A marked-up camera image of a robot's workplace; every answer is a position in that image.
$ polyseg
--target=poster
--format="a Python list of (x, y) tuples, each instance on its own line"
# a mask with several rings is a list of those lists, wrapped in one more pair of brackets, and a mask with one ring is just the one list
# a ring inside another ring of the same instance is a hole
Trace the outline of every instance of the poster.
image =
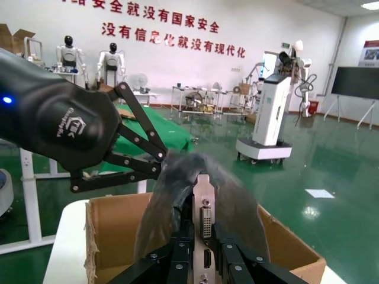
[(379, 40), (366, 41), (359, 67), (379, 67)]

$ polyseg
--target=chinese text slogan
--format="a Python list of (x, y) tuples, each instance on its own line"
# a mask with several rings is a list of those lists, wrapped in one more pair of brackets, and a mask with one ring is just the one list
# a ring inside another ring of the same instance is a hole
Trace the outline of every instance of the chinese text slogan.
[[(205, 18), (195, 18), (192, 15), (184, 15), (175, 11), (158, 9), (153, 6), (128, 2), (128, 0), (62, 0), (81, 6), (92, 6), (96, 9), (109, 9), (109, 11), (125, 14), (128, 17), (142, 17), (151, 21), (167, 22), (172, 25), (179, 25), (185, 28), (194, 28), (209, 33), (218, 34), (219, 25), (215, 21), (208, 21)], [(147, 31), (143, 28), (132, 29), (126, 25), (116, 25), (113, 22), (104, 22), (101, 27), (101, 34), (109, 37), (119, 36), (124, 39), (133, 38), (136, 41), (147, 41), (159, 44), (161, 39), (169, 47), (177, 46), (180, 49), (192, 49), (206, 53), (225, 54), (227, 56), (237, 56), (245, 58), (246, 50), (243, 47), (235, 47), (232, 44), (214, 43), (200, 38), (188, 38), (186, 36), (174, 36), (172, 34), (160, 34), (159, 31)]]

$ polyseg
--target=ceiling light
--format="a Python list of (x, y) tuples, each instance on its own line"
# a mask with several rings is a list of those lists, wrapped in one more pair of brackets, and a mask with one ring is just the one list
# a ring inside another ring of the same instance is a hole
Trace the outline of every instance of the ceiling light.
[(371, 11), (379, 10), (379, 2), (372, 2), (372, 3), (363, 4), (362, 8), (365, 8), (365, 9), (371, 10)]

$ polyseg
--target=white wall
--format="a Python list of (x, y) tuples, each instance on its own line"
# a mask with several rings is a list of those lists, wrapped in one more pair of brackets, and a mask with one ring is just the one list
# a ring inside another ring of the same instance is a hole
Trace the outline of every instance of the white wall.
[[(148, 87), (158, 93), (171, 94), (171, 86), (183, 85), (212, 86), (220, 82), (224, 89), (236, 86), (247, 76), (254, 64), (262, 60), (265, 50), (281, 51), (281, 43), (304, 41), (302, 57), (313, 60), (312, 73), (319, 75), (314, 84), (314, 93), (321, 93), (326, 81), (330, 63), (342, 24), (341, 17), (305, 7), (291, 0), (144, 0), (141, 7), (152, 5), (156, 10), (164, 8), (170, 12), (204, 17), (217, 21), (218, 34), (199, 31), (196, 28), (179, 27), (169, 23), (152, 21), (142, 17), (132, 17), (95, 9), (92, 1), (86, 6), (71, 3), (71, 0), (1, 0), (0, 22), (7, 23), (14, 33), (19, 28), (36, 33), (35, 38), (44, 44), (45, 61), (48, 66), (55, 64), (55, 47), (63, 44), (65, 35), (74, 38), (74, 45), (86, 53), (90, 79), (94, 78), (98, 53), (107, 50), (113, 41), (119, 50), (126, 52), (127, 74), (145, 73), (149, 78)], [(123, 40), (119, 35), (111, 38), (101, 35), (103, 22), (113, 22), (116, 26), (128, 25), (132, 28), (131, 39)], [(200, 38), (214, 43), (234, 44), (246, 49), (246, 58), (221, 56), (205, 52), (183, 50), (154, 45), (135, 40), (136, 28), (144, 28), (148, 34), (152, 30), (161, 34)], [(231, 68), (239, 68), (240, 73)], [(171, 96), (160, 96), (159, 102), (168, 103)], [(291, 109), (298, 110), (300, 101), (294, 98)]]
[[(367, 40), (379, 40), (379, 14), (364, 17), (351, 17), (348, 19), (346, 30), (342, 37), (341, 49), (337, 57), (336, 67), (357, 67), (365, 41)], [(321, 111), (326, 112), (335, 98), (336, 95), (328, 95), (324, 100)], [(340, 96), (340, 102), (342, 116), (356, 121), (361, 120), (372, 104), (372, 100), (370, 99), (350, 98), (344, 96)], [(333, 108), (330, 114), (337, 115), (337, 108)], [(370, 116), (366, 118), (365, 122), (369, 121)], [(373, 122), (374, 124), (379, 125), (379, 105), (375, 106)]]

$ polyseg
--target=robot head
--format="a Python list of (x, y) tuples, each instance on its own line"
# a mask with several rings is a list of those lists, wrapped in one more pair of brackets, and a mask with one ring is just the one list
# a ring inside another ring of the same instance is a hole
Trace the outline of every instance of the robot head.
[(117, 45), (115, 43), (111, 43), (109, 45), (109, 49), (110, 49), (110, 52), (114, 54), (117, 51)]
[(70, 35), (65, 36), (65, 44), (67, 47), (72, 47), (73, 39)]

